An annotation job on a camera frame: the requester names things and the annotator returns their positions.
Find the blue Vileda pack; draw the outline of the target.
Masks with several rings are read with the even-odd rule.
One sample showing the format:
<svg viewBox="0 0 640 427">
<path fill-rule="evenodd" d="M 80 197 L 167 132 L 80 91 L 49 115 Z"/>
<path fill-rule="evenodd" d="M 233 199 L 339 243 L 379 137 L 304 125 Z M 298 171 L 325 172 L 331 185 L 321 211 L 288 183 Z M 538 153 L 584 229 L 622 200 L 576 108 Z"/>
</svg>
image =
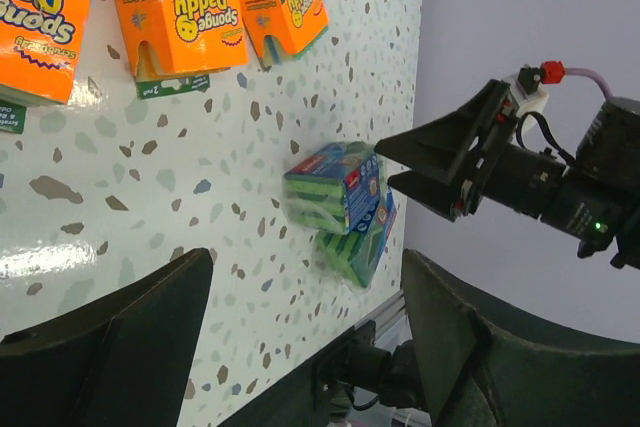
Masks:
<svg viewBox="0 0 640 427">
<path fill-rule="evenodd" d="M 316 236 L 320 261 L 355 288 L 368 289 L 397 216 L 395 199 L 388 190 L 348 234 L 321 231 Z"/>
<path fill-rule="evenodd" d="M 386 195 L 384 163 L 365 142 L 333 142 L 286 172 L 283 205 L 304 226 L 347 234 Z"/>
</svg>

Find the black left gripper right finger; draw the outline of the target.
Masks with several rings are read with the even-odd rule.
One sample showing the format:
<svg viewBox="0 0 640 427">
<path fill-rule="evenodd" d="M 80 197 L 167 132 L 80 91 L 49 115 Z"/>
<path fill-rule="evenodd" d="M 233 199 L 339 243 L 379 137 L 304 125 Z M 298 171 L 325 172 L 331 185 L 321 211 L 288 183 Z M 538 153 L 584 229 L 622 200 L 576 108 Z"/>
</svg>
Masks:
<svg viewBox="0 0 640 427">
<path fill-rule="evenodd" d="M 416 250 L 401 282 L 433 425 L 638 425 L 638 344 L 537 317 Z"/>
</svg>

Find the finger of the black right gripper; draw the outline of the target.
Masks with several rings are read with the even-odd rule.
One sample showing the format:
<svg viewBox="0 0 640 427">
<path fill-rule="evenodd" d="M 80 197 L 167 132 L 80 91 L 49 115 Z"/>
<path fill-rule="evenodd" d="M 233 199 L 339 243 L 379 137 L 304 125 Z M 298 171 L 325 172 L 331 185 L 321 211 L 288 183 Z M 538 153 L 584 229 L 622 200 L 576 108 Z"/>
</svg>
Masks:
<svg viewBox="0 0 640 427">
<path fill-rule="evenodd" d="M 450 182 L 472 144 L 489 134 L 509 93 L 508 83 L 492 79 L 455 111 L 378 141 L 375 152 L 429 179 Z"/>
<path fill-rule="evenodd" d="M 392 175 L 388 185 L 441 218 L 455 222 L 469 214 L 467 197 L 471 187 L 465 187 L 467 181 L 474 184 L 473 170 L 430 174 L 408 170 Z"/>
</svg>

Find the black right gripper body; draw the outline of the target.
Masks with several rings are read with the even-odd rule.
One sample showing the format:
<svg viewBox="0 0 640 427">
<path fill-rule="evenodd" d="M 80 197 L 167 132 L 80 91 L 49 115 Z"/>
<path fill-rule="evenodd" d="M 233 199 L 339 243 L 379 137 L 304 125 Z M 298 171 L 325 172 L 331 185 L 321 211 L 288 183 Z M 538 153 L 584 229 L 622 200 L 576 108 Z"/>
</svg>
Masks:
<svg viewBox="0 0 640 427">
<path fill-rule="evenodd" d="M 553 136 L 542 113 L 516 115 L 517 104 L 509 93 L 489 134 L 469 149 L 462 170 L 473 170 L 469 181 L 469 214 L 489 198 L 514 211 L 538 218 L 559 189 L 568 166 L 568 152 Z"/>
</svg>

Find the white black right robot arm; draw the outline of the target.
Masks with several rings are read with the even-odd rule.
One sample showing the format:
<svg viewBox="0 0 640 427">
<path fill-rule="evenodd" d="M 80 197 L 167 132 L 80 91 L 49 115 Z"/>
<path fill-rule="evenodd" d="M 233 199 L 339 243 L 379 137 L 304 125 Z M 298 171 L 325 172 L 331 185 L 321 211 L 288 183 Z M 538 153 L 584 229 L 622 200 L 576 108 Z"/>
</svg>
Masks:
<svg viewBox="0 0 640 427">
<path fill-rule="evenodd" d="M 379 141 L 376 153 L 406 168 L 390 187 L 449 221 L 490 199 L 578 239 L 581 259 L 615 243 L 612 266 L 638 267 L 638 101 L 607 99 L 574 154 L 519 108 L 515 86 L 491 80 L 448 115 Z"/>
</svg>

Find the green top sponge box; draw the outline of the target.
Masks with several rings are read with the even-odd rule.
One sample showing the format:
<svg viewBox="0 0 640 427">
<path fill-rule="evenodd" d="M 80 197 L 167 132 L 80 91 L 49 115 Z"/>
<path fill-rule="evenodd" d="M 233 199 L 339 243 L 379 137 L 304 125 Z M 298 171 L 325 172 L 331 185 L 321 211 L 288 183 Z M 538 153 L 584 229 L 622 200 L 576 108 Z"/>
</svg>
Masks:
<svg viewBox="0 0 640 427">
<path fill-rule="evenodd" d="M 1 130 L 26 109 L 68 102 L 91 0 L 1 0 Z"/>
<path fill-rule="evenodd" d="M 264 68 L 301 58 L 328 30 L 324 0 L 240 0 L 244 26 Z"/>
</svg>

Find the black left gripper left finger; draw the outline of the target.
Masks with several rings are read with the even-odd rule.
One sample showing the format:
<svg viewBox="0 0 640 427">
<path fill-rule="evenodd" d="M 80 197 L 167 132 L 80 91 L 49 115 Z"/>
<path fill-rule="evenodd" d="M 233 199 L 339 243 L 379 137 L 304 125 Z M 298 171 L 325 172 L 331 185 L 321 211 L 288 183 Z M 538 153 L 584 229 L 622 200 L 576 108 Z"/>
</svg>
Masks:
<svg viewBox="0 0 640 427">
<path fill-rule="evenodd" d="M 146 277 L 1 341 L 4 426 L 174 426 L 213 261 L 193 249 Z"/>
</svg>

